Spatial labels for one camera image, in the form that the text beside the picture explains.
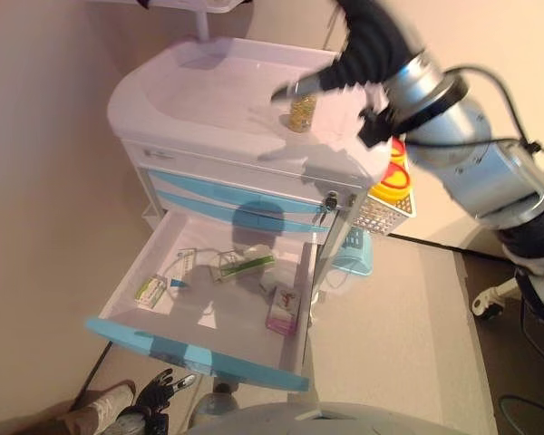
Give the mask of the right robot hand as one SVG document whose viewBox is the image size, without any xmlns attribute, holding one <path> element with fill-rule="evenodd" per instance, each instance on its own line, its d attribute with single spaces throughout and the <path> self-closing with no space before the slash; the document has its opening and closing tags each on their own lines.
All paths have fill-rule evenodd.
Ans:
<svg viewBox="0 0 544 435">
<path fill-rule="evenodd" d="M 322 69 L 276 89 L 273 102 L 386 82 L 424 51 L 417 33 L 385 1 L 336 4 L 348 29 L 344 50 Z"/>
</svg>

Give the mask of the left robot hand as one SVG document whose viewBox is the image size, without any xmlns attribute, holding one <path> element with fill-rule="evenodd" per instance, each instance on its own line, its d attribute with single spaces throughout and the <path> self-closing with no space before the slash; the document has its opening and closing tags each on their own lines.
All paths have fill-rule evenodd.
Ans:
<svg viewBox="0 0 544 435">
<path fill-rule="evenodd" d="M 156 375 L 140 392 L 135 404 L 151 412 L 159 412 L 170 406 L 170 400 L 181 391 L 188 389 L 197 380 L 196 374 L 188 374 L 178 380 L 169 368 Z"/>
</svg>

